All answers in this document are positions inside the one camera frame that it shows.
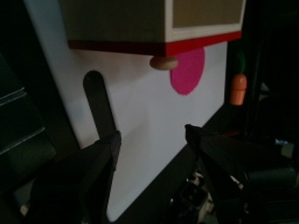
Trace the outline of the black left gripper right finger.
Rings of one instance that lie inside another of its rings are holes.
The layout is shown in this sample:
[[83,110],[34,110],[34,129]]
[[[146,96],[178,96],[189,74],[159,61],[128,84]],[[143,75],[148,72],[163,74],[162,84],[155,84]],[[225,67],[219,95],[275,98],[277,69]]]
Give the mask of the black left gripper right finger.
[[187,125],[219,224],[299,224],[293,161],[271,150]]

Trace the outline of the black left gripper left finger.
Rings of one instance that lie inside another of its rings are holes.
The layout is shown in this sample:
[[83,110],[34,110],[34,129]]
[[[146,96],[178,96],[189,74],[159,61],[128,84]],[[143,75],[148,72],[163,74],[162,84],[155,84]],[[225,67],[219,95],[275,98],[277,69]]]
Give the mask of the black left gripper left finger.
[[35,179],[26,224],[106,224],[122,135],[115,131]]

